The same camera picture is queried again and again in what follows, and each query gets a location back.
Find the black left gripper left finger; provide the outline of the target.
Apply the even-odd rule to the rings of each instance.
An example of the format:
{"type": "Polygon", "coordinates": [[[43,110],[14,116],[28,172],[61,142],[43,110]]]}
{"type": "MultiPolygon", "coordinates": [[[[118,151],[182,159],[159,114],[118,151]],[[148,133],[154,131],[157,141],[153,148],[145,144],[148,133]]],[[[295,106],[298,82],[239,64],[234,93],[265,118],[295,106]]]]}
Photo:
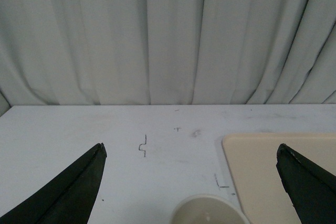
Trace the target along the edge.
{"type": "Polygon", "coordinates": [[[87,223],[101,185],[107,152],[98,143],[1,216],[1,223],[87,223]]]}

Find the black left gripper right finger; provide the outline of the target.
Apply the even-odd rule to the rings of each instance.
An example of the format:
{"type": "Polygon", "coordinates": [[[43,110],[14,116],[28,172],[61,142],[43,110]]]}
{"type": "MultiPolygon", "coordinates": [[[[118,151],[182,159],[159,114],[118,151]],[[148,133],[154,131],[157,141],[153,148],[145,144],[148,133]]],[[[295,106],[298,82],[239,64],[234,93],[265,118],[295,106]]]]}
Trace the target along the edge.
{"type": "Polygon", "coordinates": [[[335,223],[335,175],[288,145],[279,145],[276,168],[301,223],[335,223]]]}

